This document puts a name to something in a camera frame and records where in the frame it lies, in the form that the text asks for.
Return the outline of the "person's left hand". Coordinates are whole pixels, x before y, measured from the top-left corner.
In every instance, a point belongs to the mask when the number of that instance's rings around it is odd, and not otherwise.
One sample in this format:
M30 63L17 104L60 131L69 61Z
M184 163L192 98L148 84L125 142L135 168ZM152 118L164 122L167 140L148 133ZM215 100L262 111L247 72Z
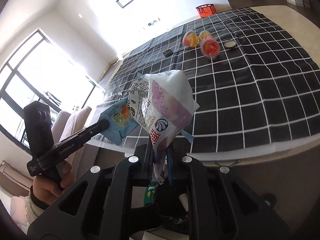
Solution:
M33 181L33 195L35 198L44 204L51 205L59 196L61 196L64 189L71 186L74 182L74 173L69 162L64 161L62 172L64 174L60 186L56 182L38 175Z

